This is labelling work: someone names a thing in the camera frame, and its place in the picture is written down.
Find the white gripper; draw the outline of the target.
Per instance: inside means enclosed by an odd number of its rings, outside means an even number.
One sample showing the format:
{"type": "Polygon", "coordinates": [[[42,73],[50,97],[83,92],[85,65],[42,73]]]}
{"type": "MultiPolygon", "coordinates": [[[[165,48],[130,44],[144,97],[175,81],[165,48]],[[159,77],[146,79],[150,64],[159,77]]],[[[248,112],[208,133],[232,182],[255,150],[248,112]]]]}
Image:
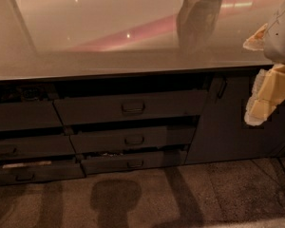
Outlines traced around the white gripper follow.
{"type": "Polygon", "coordinates": [[[258,126],[266,122],[276,107],[285,101],[285,1],[268,24],[250,36],[243,47],[252,51],[264,49],[266,58],[280,63],[269,70],[261,69],[254,81],[244,121],[250,126],[258,126]]]}

